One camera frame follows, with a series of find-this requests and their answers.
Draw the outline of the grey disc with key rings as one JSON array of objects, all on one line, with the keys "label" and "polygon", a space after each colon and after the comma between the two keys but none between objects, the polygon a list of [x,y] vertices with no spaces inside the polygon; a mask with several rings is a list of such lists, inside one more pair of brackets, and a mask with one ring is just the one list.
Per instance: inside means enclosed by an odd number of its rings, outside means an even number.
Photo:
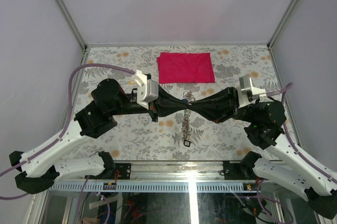
[{"label": "grey disc with key rings", "polygon": [[[185,91],[183,93],[183,98],[188,99],[189,103],[187,105],[190,105],[192,101],[195,101],[195,98],[191,91]],[[182,135],[183,135],[183,145],[187,148],[191,146],[190,115],[191,115],[191,110],[189,109],[184,110],[183,122],[182,122]]]}]

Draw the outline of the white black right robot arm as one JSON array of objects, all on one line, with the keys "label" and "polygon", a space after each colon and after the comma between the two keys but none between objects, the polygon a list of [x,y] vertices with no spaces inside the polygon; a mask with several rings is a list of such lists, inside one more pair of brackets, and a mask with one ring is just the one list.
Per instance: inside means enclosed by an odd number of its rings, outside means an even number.
[{"label": "white black right robot arm", "polygon": [[271,94],[256,87],[227,88],[213,96],[193,101],[188,107],[215,123],[236,119],[249,123],[244,131],[249,141],[287,164],[287,168],[271,164],[250,152],[241,161],[240,173],[246,179],[254,176],[271,180],[291,190],[317,214],[336,216],[336,172],[296,145],[286,129],[282,102],[260,101]]}]

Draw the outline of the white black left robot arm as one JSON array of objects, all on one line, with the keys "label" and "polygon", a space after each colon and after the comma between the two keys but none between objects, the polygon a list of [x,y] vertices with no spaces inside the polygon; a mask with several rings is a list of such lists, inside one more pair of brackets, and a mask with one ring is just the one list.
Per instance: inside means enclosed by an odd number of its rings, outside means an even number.
[{"label": "white black left robot arm", "polygon": [[101,151],[87,158],[68,161],[63,157],[116,127],[116,115],[147,113],[156,122],[159,117],[189,107],[186,101],[166,93],[155,81],[149,80],[148,83],[155,94],[148,106],[143,107],[136,101],[136,89],[126,94],[118,81],[101,81],[91,92],[93,101],[77,112],[60,133],[30,151],[12,152],[9,155],[11,165],[19,171],[15,177],[17,188],[28,194],[37,194],[70,178],[115,179],[117,168],[109,152]]}]

